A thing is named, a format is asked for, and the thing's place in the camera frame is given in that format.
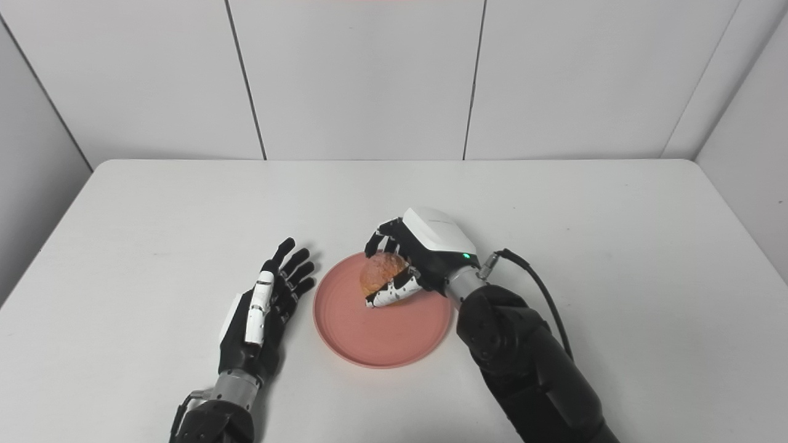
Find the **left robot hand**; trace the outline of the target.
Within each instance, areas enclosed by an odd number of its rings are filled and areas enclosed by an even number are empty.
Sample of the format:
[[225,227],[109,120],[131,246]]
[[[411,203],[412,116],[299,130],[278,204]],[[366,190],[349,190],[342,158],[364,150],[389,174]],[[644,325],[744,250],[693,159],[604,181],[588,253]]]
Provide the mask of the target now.
[[262,265],[251,289],[229,311],[220,341],[219,373],[244,371],[264,383],[278,374],[281,342],[302,297],[316,284],[308,249],[289,237]]

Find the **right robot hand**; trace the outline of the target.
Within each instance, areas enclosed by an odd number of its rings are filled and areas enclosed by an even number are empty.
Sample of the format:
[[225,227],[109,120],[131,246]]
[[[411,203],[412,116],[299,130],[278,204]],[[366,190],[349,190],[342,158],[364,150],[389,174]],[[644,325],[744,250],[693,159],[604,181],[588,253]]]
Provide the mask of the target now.
[[485,286],[475,244],[446,213],[429,207],[410,207],[401,218],[381,224],[364,247],[371,258],[383,252],[399,255],[406,267],[366,297],[368,308],[403,301],[420,290],[438,292],[460,306]]

